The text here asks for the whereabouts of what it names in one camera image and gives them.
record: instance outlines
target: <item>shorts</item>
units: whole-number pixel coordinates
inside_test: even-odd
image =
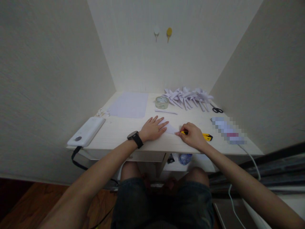
[[[210,189],[204,184],[186,181],[175,196],[148,195],[141,178],[122,181],[111,228],[148,228],[157,222],[173,228],[212,229],[214,211]]]

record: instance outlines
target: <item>desk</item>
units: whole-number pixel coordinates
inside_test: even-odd
[[[108,107],[122,94],[122,92],[116,92],[108,102],[103,106],[103,110],[106,111]],[[209,106],[210,112],[202,112],[200,107],[196,107],[194,104],[193,109],[185,110],[181,109],[178,106],[173,106],[169,104],[166,111],[174,111],[177,112],[178,115],[175,114],[167,114],[155,112],[155,98],[160,96],[161,94],[149,93],[146,114],[142,119],[133,119],[133,118],[118,118],[115,116],[105,117],[106,121],[98,131],[96,136],[93,138],[89,146],[84,148],[84,152],[81,152],[83,156],[90,159],[100,159],[107,153],[109,153],[112,149],[117,147],[123,141],[126,140],[126,137],[133,131],[140,131],[144,123],[150,118],[158,115],[159,117],[164,117],[165,120],[169,121],[169,123],[176,129],[180,129],[184,123],[192,122],[196,126],[198,126],[203,133],[211,134],[213,136],[213,140],[209,142],[215,149],[220,151],[226,155],[246,155],[246,153],[238,146],[238,145],[230,145],[228,144],[224,138],[218,133],[218,130],[213,128],[212,122],[210,118],[212,117],[226,117],[225,113],[214,113],[212,111],[212,107]],[[249,139],[246,137],[247,144],[243,145],[244,149],[247,150],[252,155],[263,155],[260,149]],[[131,157],[128,159],[130,161],[147,161],[147,162],[157,162],[157,174],[160,174],[163,170],[166,161],[170,155],[170,153],[190,153],[190,154],[199,154],[200,152],[196,149],[186,145],[182,140],[172,134],[164,133],[159,139],[153,142],[146,142],[145,145],[141,147],[141,149],[136,150]],[[181,168],[181,166],[175,165],[175,163],[179,163],[178,161],[174,162],[172,165],[174,168]],[[215,172],[215,170],[211,169],[212,162],[210,160],[202,160],[202,166],[204,164],[209,164],[207,167],[209,168],[207,172]],[[171,166],[166,165],[166,170],[171,170]]]

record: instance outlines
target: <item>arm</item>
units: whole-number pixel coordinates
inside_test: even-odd
[[[142,142],[158,139],[168,122],[158,125],[164,118],[150,118],[139,136]],[[95,163],[63,194],[39,228],[82,228],[92,199],[137,148],[133,140],[126,140]]]
[[[226,178],[237,189],[247,203],[270,225],[275,228],[305,228],[305,221],[277,195],[271,192],[253,176],[209,145],[201,130],[192,123],[184,124],[176,133],[186,144],[207,155]]]

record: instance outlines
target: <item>white cable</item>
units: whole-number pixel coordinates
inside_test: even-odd
[[[240,145],[238,145],[243,151],[245,151],[249,156],[250,156],[250,158],[252,159],[252,161],[253,161],[253,164],[254,164],[254,166],[255,166],[255,168],[256,168],[256,171],[257,171],[257,175],[258,175],[258,180],[260,181],[261,180],[261,174],[260,174],[260,171],[258,170],[258,168],[257,168],[257,165],[256,165],[256,163],[255,163],[255,160],[253,159],[253,157],[251,156],[251,154],[249,154],[244,148],[242,148]]]
[[[230,199],[231,199],[231,203],[232,203],[232,207],[233,207],[234,214],[235,214],[236,218],[238,219],[238,221],[241,223],[242,227],[243,227],[244,229],[246,229],[245,226],[242,224],[241,220],[238,218],[236,212],[235,212],[233,199],[232,199],[231,194],[230,194],[231,188],[232,188],[232,184],[230,184],[230,187],[229,187],[229,197],[230,197]]]
[[[256,165],[256,163],[255,163],[255,160],[253,159],[253,157],[252,157],[244,148],[242,148],[240,145],[238,145],[238,146],[239,146],[243,151],[245,151],[245,152],[250,156],[250,158],[252,159],[253,164],[255,165],[257,174],[258,174],[258,180],[260,181],[260,180],[261,180],[261,174],[260,174],[260,172],[259,172],[259,170],[258,170],[258,168],[257,168],[257,165]],[[231,194],[230,194],[231,188],[232,188],[232,184],[230,184],[229,192],[228,192],[228,193],[229,193],[229,197],[230,197],[230,199],[231,199],[231,203],[232,203],[232,207],[233,207],[233,212],[234,212],[236,218],[238,219],[238,221],[241,223],[242,227],[243,227],[244,229],[246,229],[245,226],[242,224],[241,220],[238,218],[236,212],[235,212],[233,199],[232,199]]]

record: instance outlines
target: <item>plastic bottle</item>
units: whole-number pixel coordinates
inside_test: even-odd
[[[191,159],[192,159],[193,154],[180,154],[179,156],[179,162],[182,165],[187,165]]]

